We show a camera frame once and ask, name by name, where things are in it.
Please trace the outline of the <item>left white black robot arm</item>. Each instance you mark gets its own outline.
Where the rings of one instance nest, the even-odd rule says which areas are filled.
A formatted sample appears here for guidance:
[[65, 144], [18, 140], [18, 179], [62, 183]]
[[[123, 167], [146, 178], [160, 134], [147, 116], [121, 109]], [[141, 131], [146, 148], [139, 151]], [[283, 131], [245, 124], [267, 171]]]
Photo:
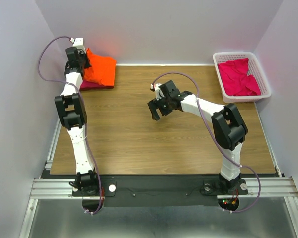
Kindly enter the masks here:
[[65, 65], [65, 86], [54, 99], [62, 127], [72, 143], [75, 158], [75, 181], [69, 183], [74, 192], [95, 196], [100, 192], [95, 162], [87, 143], [87, 114], [80, 87], [84, 70], [91, 67], [87, 53], [77, 46], [65, 49], [68, 61]]

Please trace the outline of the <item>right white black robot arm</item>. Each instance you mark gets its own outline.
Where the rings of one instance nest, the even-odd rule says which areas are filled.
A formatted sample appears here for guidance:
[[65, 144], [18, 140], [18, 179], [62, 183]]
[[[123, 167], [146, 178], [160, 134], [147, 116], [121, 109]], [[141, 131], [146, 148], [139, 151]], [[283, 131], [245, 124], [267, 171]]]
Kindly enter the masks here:
[[175, 110], [191, 113], [211, 124], [211, 137], [223, 156], [219, 174], [219, 189], [231, 193], [241, 181], [240, 153], [248, 128], [234, 104], [220, 105], [198, 98], [189, 91], [180, 92], [173, 81], [152, 84], [155, 98], [148, 102], [154, 120], [160, 120]]

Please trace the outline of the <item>orange t shirt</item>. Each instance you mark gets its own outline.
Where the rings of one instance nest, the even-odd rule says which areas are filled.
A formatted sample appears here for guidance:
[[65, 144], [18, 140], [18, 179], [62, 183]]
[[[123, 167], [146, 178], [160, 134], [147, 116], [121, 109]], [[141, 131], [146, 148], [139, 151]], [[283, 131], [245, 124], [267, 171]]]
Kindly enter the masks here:
[[114, 87], [117, 61], [111, 56], [97, 55], [90, 48], [87, 49], [87, 56], [91, 67], [85, 69], [83, 79], [89, 83]]

